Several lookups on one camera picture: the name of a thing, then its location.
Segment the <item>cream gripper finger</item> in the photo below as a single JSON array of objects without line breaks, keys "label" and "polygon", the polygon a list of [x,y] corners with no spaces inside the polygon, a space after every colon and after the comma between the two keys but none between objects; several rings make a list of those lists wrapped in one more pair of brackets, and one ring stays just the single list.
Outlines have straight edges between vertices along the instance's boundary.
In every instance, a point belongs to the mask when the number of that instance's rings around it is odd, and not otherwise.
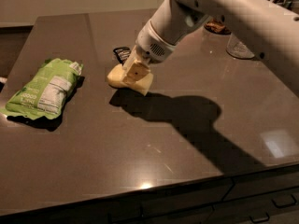
[{"label": "cream gripper finger", "polygon": [[137,49],[136,47],[133,47],[128,59],[125,61],[124,65],[123,65],[123,69],[125,71],[128,71],[134,63],[138,62],[138,54],[137,54]]},{"label": "cream gripper finger", "polygon": [[122,81],[124,83],[133,84],[141,80],[142,78],[144,78],[149,73],[150,73],[149,67],[138,60],[138,62],[134,63],[133,66],[128,71],[125,71],[123,69]]}]

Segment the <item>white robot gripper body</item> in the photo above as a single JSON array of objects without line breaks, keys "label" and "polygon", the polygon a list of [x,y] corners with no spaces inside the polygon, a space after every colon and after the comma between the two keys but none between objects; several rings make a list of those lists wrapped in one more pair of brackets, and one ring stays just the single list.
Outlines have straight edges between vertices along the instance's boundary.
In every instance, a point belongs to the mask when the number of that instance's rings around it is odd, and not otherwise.
[{"label": "white robot gripper body", "polygon": [[201,27],[208,18],[178,0],[164,0],[139,32],[136,54],[143,61],[162,63],[186,35]]}]

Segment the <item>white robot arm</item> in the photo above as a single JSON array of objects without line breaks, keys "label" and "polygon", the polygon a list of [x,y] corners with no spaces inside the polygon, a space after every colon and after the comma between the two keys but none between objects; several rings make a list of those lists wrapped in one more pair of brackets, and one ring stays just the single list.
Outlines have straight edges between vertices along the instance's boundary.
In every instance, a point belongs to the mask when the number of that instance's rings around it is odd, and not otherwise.
[{"label": "white robot arm", "polygon": [[267,0],[164,0],[139,32],[123,66],[125,86],[147,93],[161,63],[207,18],[220,20],[293,93],[299,94],[298,15]]}]

